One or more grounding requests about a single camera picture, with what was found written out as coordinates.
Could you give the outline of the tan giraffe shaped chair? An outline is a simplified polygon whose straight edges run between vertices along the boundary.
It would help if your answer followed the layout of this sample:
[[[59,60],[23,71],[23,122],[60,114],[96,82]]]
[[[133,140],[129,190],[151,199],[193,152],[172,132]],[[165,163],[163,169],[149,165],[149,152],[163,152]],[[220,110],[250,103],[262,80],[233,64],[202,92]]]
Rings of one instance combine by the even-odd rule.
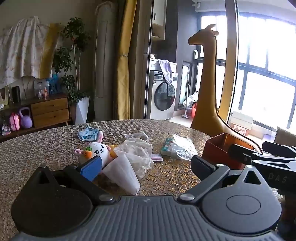
[[[189,45],[201,45],[204,49],[204,63],[201,75],[197,109],[191,128],[203,132],[210,137],[222,133],[230,134],[262,153],[262,148],[252,139],[232,129],[219,116],[216,103],[216,61],[218,31],[213,30],[214,24],[199,30],[188,40]]]

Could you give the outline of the yellow curtain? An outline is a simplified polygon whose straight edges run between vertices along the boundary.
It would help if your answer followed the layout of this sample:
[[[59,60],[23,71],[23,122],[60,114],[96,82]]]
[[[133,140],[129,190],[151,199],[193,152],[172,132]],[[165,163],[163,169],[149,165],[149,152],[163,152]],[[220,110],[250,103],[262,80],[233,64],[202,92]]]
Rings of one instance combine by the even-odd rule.
[[[120,120],[130,118],[130,79],[128,54],[132,38],[132,29],[137,8],[137,1],[127,0],[120,29],[118,62],[116,72],[117,115]]]

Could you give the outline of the wooden drawer cabinet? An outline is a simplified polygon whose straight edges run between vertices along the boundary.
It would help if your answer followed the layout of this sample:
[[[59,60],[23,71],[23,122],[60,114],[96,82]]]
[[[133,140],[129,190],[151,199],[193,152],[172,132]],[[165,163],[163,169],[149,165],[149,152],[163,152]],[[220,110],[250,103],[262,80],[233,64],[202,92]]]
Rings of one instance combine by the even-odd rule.
[[[6,136],[1,136],[1,142],[41,130],[67,125],[71,120],[69,98],[65,94],[53,94],[46,99],[33,98],[22,100],[20,103],[9,104],[1,109],[1,114],[16,112],[22,107],[29,107],[33,126],[21,127]]]

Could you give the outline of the yellow rubber chicken toy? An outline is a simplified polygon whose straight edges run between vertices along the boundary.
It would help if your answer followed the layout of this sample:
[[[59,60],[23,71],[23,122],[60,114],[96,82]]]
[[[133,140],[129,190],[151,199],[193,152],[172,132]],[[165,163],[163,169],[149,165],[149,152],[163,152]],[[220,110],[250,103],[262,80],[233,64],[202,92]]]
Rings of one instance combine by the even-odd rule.
[[[114,151],[115,147],[117,147],[117,145],[110,145],[109,154],[113,159],[115,159],[117,157],[117,154]]]

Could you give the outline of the pink toy case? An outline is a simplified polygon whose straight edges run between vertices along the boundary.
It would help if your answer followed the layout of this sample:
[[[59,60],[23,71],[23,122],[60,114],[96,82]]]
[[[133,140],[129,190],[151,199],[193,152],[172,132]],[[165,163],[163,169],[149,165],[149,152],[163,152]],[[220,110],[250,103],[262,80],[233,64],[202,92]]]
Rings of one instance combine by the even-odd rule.
[[[17,113],[10,115],[9,122],[12,131],[18,131],[20,129],[20,116]]]

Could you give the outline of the red bucket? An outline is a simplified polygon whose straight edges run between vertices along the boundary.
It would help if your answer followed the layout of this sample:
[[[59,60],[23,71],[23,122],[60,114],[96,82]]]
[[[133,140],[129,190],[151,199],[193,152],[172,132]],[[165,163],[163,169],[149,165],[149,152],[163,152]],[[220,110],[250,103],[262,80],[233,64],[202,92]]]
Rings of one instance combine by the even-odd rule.
[[[195,102],[195,103],[193,103],[193,105],[192,105],[192,111],[191,111],[191,116],[192,116],[192,118],[195,117],[196,109],[197,109],[197,103]]]

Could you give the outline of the tall covered air conditioner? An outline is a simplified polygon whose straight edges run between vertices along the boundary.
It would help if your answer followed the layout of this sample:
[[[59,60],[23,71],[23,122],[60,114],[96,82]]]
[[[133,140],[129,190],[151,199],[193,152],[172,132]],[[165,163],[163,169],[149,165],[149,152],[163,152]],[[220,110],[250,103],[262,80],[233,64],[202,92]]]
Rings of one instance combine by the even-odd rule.
[[[93,106],[95,121],[107,121],[113,115],[114,37],[117,6],[100,3],[95,11],[95,46],[93,62]]]

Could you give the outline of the small pink white sachet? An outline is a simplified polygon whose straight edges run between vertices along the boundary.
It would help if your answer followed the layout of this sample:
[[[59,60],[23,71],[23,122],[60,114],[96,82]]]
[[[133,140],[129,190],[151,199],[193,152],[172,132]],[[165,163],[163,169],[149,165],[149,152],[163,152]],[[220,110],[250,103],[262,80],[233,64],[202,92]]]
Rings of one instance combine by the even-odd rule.
[[[152,154],[152,155],[151,155],[151,159],[152,159],[154,162],[163,161],[163,157],[162,157],[161,154]]]

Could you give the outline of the clear plastic bag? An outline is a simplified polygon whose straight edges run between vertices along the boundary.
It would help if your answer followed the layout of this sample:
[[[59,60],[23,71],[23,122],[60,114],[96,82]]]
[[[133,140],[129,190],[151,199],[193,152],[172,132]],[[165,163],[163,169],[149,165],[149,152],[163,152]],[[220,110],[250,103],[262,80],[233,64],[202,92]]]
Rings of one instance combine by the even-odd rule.
[[[172,160],[181,159],[191,161],[192,157],[196,155],[198,155],[198,152],[190,138],[173,135]]]

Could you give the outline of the white floral draped cloth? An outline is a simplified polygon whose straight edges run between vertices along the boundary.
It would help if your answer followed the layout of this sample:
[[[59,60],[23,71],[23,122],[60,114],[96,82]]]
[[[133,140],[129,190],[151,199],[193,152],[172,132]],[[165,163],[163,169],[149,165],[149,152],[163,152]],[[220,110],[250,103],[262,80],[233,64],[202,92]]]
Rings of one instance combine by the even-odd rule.
[[[36,79],[52,75],[49,43],[50,26],[37,16],[21,19],[1,32],[1,87],[22,77]]]

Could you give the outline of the white plant pot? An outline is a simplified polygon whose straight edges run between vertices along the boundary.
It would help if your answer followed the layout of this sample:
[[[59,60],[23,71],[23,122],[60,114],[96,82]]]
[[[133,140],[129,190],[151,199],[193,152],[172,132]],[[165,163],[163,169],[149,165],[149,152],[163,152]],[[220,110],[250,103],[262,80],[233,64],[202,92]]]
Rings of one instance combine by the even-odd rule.
[[[89,108],[89,97],[82,98],[70,107],[71,118],[75,125],[86,123]]]

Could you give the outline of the white fabric piece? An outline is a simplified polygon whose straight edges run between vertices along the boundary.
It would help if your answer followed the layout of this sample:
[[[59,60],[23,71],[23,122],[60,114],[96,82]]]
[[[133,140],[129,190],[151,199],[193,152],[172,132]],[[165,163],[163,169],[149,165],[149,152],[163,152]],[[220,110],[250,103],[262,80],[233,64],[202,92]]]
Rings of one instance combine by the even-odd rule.
[[[125,154],[112,160],[102,169],[102,173],[128,194],[137,195],[140,190],[138,178]]]

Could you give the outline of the blue cartoon face mask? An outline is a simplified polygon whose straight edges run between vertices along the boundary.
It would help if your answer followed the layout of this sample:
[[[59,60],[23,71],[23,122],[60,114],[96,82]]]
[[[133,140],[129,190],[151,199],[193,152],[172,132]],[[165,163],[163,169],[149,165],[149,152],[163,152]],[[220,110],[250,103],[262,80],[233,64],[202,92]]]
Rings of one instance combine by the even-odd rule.
[[[87,126],[84,130],[77,132],[77,137],[83,142],[95,142],[99,129]]]

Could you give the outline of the front load washing machine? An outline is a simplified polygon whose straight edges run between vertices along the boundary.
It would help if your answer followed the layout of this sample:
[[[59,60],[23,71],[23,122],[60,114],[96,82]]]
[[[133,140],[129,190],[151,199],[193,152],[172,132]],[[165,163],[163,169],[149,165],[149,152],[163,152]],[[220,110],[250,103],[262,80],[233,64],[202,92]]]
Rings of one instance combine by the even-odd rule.
[[[168,84],[157,59],[149,61],[149,87],[146,118],[168,120],[174,116],[178,73],[177,63],[170,63],[173,82]]]

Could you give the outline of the red white cardboard box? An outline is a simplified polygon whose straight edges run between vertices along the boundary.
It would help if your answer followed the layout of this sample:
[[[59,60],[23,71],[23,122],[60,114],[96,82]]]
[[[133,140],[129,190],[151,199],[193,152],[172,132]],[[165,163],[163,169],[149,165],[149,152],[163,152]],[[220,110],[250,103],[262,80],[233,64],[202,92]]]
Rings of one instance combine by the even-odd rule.
[[[230,126],[244,136],[252,129],[253,118],[241,112],[234,111],[230,118]]]

